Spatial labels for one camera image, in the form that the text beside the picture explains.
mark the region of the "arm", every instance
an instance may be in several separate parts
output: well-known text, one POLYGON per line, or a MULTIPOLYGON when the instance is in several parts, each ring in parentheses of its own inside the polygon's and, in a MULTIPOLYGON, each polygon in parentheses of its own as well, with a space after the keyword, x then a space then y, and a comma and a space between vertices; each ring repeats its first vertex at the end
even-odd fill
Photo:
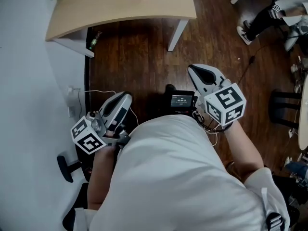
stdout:
POLYGON ((264 167, 262 157, 254 144, 245 134, 240 123, 234 121, 232 126, 225 131, 234 165, 243 181, 253 172, 264 167))
POLYGON ((114 150, 113 147, 106 147, 95 153, 88 186, 88 209, 98 210, 108 194, 113 173, 114 150))
POLYGON ((285 16, 299 16, 299 15, 307 15, 306 9, 304 6, 298 6, 292 9, 285 10, 285 16))

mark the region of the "white shirt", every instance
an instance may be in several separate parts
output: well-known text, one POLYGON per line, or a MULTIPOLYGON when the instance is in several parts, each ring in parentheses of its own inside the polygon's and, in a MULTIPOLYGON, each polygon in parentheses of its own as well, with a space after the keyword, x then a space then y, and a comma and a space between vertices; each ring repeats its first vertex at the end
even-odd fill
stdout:
MULTIPOLYGON (((278 0, 275 2, 275 4, 278 5, 281 10, 288 10, 303 5, 306 9, 306 12, 308 11, 308 0, 278 0)), ((307 19, 307 18, 308 18, 307 15, 299 15, 299 16, 283 17, 283 20, 288 26, 292 26, 300 22, 302 19, 307 19)))
POLYGON ((242 184, 191 117, 168 115, 133 131, 104 203, 87 220, 90 231, 267 230, 261 188, 287 230, 286 205, 268 168, 242 184))

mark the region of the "white wall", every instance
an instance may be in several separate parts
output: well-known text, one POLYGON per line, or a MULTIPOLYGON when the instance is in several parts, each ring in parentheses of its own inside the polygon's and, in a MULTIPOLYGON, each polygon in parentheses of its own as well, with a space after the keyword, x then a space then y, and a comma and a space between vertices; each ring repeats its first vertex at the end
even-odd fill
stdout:
POLYGON ((82 179, 79 170, 74 183, 66 182, 56 161, 62 151, 75 151, 64 90, 83 89, 84 57, 44 41, 53 6, 51 0, 0 0, 3 231, 61 230, 82 179))

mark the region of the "camera screen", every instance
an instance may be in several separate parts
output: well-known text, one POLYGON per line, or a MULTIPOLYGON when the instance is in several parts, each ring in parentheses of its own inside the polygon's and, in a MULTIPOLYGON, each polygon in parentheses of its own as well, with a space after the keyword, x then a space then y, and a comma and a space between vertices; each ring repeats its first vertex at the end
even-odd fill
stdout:
POLYGON ((192 104, 192 96, 172 95, 171 107, 190 107, 192 104))

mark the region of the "bottle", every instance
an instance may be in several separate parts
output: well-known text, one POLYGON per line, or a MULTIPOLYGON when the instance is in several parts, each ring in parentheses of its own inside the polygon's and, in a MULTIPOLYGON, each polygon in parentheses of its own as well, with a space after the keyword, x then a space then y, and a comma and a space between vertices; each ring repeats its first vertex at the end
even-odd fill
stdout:
POLYGON ((90 44, 90 47, 89 49, 92 50, 93 46, 96 45, 99 37, 101 36, 102 32, 101 31, 98 31, 98 33, 96 34, 96 36, 94 37, 94 39, 92 40, 91 44, 90 44))

